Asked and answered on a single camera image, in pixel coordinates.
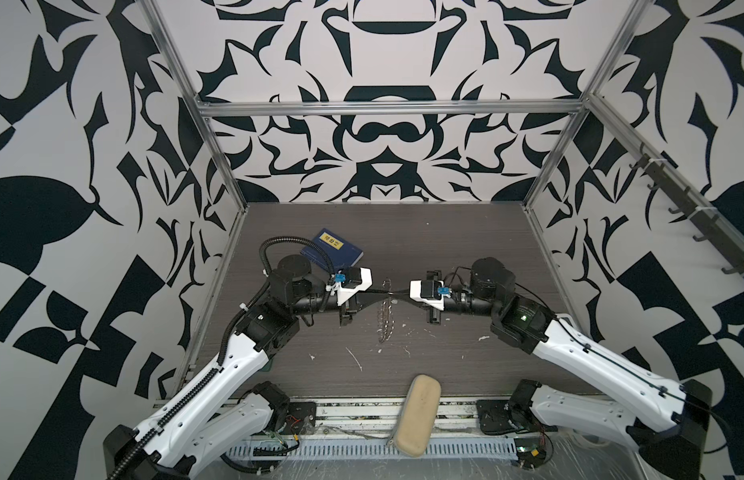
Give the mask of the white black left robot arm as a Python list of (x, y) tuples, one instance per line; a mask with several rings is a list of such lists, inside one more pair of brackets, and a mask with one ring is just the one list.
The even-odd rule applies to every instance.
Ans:
[(314, 241), (296, 236), (259, 247), (265, 281), (226, 326), (217, 355), (162, 408), (103, 443), (110, 479), (193, 479), (238, 441), (278, 432), (290, 399), (275, 384), (252, 387), (237, 407), (219, 408), (267, 366), (318, 313), (354, 314), (389, 297), (368, 268), (339, 268)]

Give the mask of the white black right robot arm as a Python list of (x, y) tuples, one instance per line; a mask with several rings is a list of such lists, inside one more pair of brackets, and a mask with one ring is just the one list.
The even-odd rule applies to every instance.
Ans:
[(699, 479), (707, 436), (716, 414), (710, 388), (664, 378), (609, 350), (545, 304), (517, 293), (516, 276), (485, 257), (467, 284), (449, 286), (439, 273), (393, 293), (429, 311), (485, 316), (506, 345), (555, 364), (605, 394), (605, 399), (561, 392), (522, 380), (511, 397), (490, 410), (487, 435), (565, 428), (623, 445), (670, 479)]

